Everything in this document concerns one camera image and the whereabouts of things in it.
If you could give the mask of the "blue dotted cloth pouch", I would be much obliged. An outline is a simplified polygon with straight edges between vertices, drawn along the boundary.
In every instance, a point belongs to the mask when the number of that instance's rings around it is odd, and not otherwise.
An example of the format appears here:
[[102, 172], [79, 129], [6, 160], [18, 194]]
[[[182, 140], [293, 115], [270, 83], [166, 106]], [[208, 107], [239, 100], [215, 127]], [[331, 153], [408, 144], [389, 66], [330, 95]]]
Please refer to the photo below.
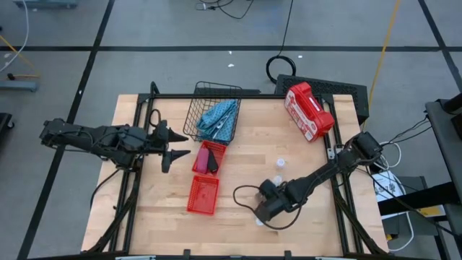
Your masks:
[[205, 139], [230, 142], [237, 116], [237, 100], [226, 100], [212, 106], [196, 123], [198, 135]]

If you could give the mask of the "white printed cardboard box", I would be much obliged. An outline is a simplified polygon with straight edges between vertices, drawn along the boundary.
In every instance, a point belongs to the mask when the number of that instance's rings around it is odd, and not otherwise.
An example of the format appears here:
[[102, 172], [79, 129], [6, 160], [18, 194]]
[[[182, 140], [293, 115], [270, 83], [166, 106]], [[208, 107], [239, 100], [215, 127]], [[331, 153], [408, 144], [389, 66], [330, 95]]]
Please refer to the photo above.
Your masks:
[[406, 194], [404, 186], [391, 171], [372, 174], [372, 177], [377, 202]]

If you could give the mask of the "grey metal floor base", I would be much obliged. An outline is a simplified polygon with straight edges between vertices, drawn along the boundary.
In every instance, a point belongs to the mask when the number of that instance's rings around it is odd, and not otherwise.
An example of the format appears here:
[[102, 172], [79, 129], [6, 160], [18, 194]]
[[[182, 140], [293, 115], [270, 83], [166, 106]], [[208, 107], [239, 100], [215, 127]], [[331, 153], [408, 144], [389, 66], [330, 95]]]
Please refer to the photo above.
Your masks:
[[29, 81], [0, 80], [0, 90], [17, 90], [17, 91], [36, 92], [38, 90], [38, 84], [36, 82], [29, 82]]

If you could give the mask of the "red first aid kit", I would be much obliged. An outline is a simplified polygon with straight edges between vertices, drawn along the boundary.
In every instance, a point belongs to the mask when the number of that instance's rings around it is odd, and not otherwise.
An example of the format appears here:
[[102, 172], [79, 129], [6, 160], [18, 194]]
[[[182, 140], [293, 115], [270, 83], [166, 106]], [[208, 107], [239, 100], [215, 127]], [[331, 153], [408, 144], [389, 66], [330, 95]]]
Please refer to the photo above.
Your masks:
[[284, 107], [308, 142], [326, 135], [335, 123], [333, 116], [316, 100], [307, 82], [288, 89]]

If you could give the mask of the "black side table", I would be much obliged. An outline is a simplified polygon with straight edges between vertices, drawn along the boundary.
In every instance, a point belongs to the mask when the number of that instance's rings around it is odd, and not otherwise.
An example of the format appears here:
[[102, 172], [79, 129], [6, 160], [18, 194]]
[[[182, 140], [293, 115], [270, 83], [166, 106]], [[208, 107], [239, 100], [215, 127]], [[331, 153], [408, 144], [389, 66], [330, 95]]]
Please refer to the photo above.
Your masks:
[[424, 106], [451, 181], [462, 200], [462, 93]]

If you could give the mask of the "pink bandage roll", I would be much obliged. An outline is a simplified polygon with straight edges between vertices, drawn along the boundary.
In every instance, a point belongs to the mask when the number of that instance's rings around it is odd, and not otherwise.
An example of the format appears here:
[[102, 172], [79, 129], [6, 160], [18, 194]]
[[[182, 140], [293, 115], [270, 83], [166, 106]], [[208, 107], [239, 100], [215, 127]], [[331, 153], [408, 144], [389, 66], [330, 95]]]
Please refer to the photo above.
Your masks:
[[198, 173], [206, 174], [208, 171], [209, 150], [201, 148], [198, 152], [196, 159], [196, 171]]

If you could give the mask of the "yellow tag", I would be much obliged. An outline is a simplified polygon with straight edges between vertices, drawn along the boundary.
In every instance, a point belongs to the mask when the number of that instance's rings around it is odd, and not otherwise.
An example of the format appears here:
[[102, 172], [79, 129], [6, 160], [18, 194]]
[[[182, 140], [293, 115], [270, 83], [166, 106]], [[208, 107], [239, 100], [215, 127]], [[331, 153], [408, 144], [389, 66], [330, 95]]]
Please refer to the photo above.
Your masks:
[[418, 209], [418, 211], [425, 217], [445, 216], [445, 209], [443, 205], [425, 207], [425, 208]]

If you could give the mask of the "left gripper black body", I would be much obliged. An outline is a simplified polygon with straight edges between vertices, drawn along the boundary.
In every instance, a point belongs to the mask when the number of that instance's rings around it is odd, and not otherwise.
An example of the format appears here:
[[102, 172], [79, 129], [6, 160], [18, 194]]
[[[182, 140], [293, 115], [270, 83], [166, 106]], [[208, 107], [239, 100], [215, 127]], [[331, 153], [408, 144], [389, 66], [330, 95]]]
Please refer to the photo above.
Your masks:
[[149, 136], [149, 144], [147, 145], [148, 154], [158, 154], [162, 156], [161, 168], [163, 173], [168, 173], [172, 162], [171, 152], [169, 147], [169, 129], [167, 121], [161, 120], [157, 127]]

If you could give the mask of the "black shelf beam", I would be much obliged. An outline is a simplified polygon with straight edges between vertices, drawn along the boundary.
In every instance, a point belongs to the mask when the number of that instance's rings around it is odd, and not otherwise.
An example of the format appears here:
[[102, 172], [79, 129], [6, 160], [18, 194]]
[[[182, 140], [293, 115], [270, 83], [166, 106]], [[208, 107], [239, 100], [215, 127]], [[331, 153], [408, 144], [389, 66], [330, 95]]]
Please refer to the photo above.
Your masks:
[[378, 206], [381, 215], [391, 215], [413, 209], [461, 203], [462, 186], [447, 182], [402, 196], [391, 194], [389, 199], [380, 201]]

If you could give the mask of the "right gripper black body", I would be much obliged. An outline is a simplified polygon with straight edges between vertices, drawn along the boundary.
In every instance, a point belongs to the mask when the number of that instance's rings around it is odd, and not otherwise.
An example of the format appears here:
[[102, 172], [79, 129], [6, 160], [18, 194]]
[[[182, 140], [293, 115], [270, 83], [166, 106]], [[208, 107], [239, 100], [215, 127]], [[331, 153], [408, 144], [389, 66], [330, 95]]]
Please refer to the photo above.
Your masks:
[[255, 214], [262, 222], [268, 222], [282, 212], [291, 212], [289, 197], [283, 191], [276, 193], [259, 191], [258, 198], [259, 203], [255, 209]]

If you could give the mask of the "red plastic slotted basket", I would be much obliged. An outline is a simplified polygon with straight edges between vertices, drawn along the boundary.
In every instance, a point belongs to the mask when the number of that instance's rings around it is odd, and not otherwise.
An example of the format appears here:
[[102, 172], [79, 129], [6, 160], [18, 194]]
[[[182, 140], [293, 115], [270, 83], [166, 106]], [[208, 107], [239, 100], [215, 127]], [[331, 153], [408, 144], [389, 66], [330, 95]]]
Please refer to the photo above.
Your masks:
[[[222, 161], [223, 161], [223, 158], [225, 157], [225, 152], [226, 152], [227, 147], [226, 147], [225, 145], [223, 145], [223, 144], [219, 144], [219, 143], [215, 143], [215, 142], [210, 142], [210, 141], [203, 141], [203, 142], [201, 143], [200, 149], [201, 149], [201, 148], [207, 148], [207, 149], [211, 149], [211, 150], [213, 151], [214, 156], [215, 156], [215, 158], [216, 158], [216, 160], [217, 160], [217, 163], [218, 163], [218, 165], [219, 165], [219, 170], [220, 170], [221, 163], [222, 163]], [[195, 172], [195, 173], [198, 173], [198, 172], [196, 171], [196, 159], [195, 159], [195, 161], [194, 161], [194, 164], [193, 164], [193, 167], [192, 167], [192, 171]], [[204, 174], [204, 175], [210, 175], [210, 176], [216, 177], [217, 174], [216, 174], [216, 175], [212, 175], [209, 171], [207, 171], [207, 173]]]
[[219, 179], [195, 175], [191, 183], [186, 210], [191, 213], [213, 215], [217, 202]]

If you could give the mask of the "black wire basket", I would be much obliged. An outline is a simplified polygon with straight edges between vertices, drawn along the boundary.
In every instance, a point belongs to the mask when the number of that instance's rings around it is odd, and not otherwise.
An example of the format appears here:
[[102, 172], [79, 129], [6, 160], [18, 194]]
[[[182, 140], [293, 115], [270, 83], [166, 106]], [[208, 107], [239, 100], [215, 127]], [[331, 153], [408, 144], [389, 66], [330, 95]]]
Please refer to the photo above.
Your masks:
[[[214, 82], [205, 82], [200, 81], [196, 83], [193, 96], [191, 98], [191, 103], [188, 109], [186, 120], [183, 126], [183, 133], [190, 136], [194, 141], [211, 141], [224, 145], [228, 145], [235, 136], [235, 131], [237, 128], [237, 119], [240, 110], [240, 104], [242, 100], [243, 89], [238, 86], [229, 85], [229, 84], [219, 84]], [[221, 142], [214, 139], [205, 139], [201, 138], [198, 135], [198, 129], [196, 128], [196, 123], [199, 121], [200, 117], [207, 112], [212, 106], [217, 103], [226, 101], [226, 100], [237, 100], [237, 116], [235, 119], [235, 126], [232, 134], [232, 139], [230, 142]]]

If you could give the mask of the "black bandage roll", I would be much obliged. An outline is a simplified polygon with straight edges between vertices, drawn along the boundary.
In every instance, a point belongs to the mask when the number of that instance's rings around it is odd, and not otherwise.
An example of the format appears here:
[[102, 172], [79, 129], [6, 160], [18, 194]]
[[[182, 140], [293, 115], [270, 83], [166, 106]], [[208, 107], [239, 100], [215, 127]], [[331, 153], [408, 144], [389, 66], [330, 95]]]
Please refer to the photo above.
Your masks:
[[216, 160], [216, 158], [214, 156], [214, 153], [213, 153], [213, 151], [211, 149], [209, 149], [207, 168], [208, 168], [208, 171], [212, 175], [216, 175], [217, 171], [219, 170], [219, 165], [218, 165], [217, 160]]

